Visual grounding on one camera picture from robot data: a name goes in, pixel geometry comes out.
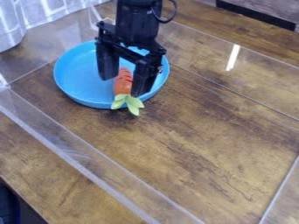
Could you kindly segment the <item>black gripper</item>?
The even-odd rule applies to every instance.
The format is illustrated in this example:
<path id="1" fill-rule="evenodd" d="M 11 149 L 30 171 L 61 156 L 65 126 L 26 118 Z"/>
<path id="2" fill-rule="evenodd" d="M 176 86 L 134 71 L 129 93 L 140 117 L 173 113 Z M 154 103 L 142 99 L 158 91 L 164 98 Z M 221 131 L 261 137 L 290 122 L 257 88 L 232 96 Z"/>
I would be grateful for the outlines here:
<path id="1" fill-rule="evenodd" d="M 118 58 L 134 63 L 130 95 L 148 93 L 161 70 L 165 49 L 156 42 L 161 19 L 162 0 L 117 0 L 116 23 L 97 22 L 96 55 L 97 73 L 102 81 L 117 76 Z M 145 49 L 140 56 L 129 47 Z"/>

